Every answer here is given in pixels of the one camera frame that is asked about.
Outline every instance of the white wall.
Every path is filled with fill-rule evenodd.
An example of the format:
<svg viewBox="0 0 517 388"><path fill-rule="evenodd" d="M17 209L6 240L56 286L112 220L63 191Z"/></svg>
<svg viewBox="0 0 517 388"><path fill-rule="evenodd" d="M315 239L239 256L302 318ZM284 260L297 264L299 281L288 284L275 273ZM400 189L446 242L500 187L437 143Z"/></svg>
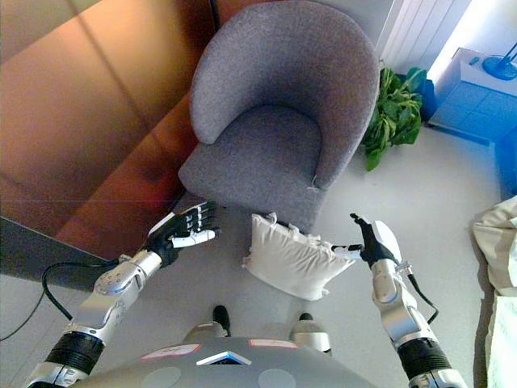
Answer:
<svg viewBox="0 0 517 388"><path fill-rule="evenodd" d="M504 55L516 41L516 0L472 0L431 67L429 78L439 78L459 47Z"/></svg>

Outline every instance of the white blanket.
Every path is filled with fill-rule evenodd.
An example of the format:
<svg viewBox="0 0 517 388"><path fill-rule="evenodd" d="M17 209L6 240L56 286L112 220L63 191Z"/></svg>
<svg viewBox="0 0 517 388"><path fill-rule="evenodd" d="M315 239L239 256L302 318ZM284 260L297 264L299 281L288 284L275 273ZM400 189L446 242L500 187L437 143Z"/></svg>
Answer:
<svg viewBox="0 0 517 388"><path fill-rule="evenodd" d="M495 287L486 336L489 388L517 386L517 196L495 205L473 226Z"/></svg>

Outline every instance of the wooden wall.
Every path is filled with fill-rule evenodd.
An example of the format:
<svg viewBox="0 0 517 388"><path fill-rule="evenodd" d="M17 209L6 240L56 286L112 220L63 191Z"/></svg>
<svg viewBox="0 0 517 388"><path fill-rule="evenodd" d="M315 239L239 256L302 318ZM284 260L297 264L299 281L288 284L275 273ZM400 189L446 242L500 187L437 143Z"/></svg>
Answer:
<svg viewBox="0 0 517 388"><path fill-rule="evenodd" d="M131 254L182 190L209 1L44 3L2 2L2 215L107 259Z"/></svg>

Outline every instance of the blue object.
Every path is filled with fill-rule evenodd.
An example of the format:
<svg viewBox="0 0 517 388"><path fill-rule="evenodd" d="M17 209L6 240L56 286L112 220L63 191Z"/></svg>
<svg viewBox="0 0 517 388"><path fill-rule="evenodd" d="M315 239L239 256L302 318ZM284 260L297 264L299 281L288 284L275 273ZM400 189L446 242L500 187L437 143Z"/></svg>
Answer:
<svg viewBox="0 0 517 388"><path fill-rule="evenodd" d="M517 42L514 44L510 51L504 56L493 56L488 57L483 61L483 69L490 75L510 81L517 77L517 67L511 62L517 57L517 53L512 57L512 52L517 48Z"/></svg>

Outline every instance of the white pillow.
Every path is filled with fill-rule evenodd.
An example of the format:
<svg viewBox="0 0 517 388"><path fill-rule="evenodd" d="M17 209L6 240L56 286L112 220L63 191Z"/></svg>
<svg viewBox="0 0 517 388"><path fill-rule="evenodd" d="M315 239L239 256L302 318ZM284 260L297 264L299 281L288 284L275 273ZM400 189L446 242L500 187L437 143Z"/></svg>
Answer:
<svg viewBox="0 0 517 388"><path fill-rule="evenodd" d="M320 236L277 224L274 213L267 219L253 214L251 220L250 255L242 266L286 293L308 301L321 299L329 293L325 284L354 263L338 257Z"/></svg>

